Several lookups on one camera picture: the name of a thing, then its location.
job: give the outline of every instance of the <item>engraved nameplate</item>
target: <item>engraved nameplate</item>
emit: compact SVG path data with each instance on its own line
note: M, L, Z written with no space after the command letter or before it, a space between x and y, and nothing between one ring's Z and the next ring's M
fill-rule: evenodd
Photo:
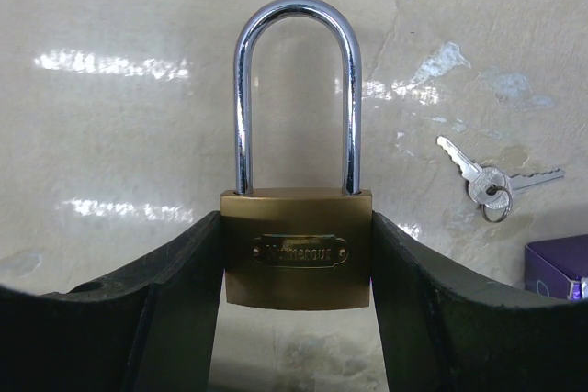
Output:
M251 256L267 266L284 268L333 268L349 256L347 244L333 234L264 234L253 240Z

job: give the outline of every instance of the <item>key set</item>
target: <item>key set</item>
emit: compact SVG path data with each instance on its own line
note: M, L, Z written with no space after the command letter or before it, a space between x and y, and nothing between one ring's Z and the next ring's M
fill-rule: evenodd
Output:
M544 174L509 176L498 167L481 166L470 160L446 137L438 137L437 144L459 167L461 176L468 181L469 198L480 204L482 216L491 223L505 220L513 208L514 197L527 188L549 183L565 176L563 169L556 169ZM502 210L503 213L499 218L492 219L488 216L487 209Z

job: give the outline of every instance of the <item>key ring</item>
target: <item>key ring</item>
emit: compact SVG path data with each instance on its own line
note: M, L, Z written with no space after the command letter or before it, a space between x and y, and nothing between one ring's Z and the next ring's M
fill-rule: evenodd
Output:
M499 224L501 223L503 220L505 220L508 217L508 214L511 212L511 210L513 209L513 193L506 188L503 185L493 185L491 187L493 190L496 190L497 192L505 192L506 195L508 196L508 205L506 206L506 208L504 209L503 214L497 218L497 219L490 219L488 218L488 214L486 213L486 206L484 206L482 204L481 206L481 215L484 218L484 220L486 222L490 222L491 224Z

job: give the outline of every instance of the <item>key blade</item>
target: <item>key blade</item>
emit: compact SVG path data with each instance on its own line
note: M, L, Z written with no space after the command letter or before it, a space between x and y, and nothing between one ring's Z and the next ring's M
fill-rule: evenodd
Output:
M527 188L532 187L534 185L556 181L558 179L563 178L565 175L566 171L563 169L556 169L545 174L530 174L527 176L523 174L518 174L510 178L510 183L513 192L518 193L522 192L523 190L527 190Z
M470 161L469 158L458 149L453 142L448 140L446 137L438 137L437 144L447 152L451 161L458 165L461 170L461 176L471 183L476 180L481 174L481 167Z

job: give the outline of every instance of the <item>stained surface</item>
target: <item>stained surface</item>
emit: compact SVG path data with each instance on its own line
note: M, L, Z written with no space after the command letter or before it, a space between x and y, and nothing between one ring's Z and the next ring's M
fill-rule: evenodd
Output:
M67 291L172 239L233 184L232 52L271 0L0 0L0 282ZM363 55L362 186L415 238L521 285L523 247L586 233L588 0L324 0ZM254 183L340 183L329 31L254 55ZM486 224L435 143L510 174L564 167ZM237 390L386 390L373 308L221 305L211 372Z

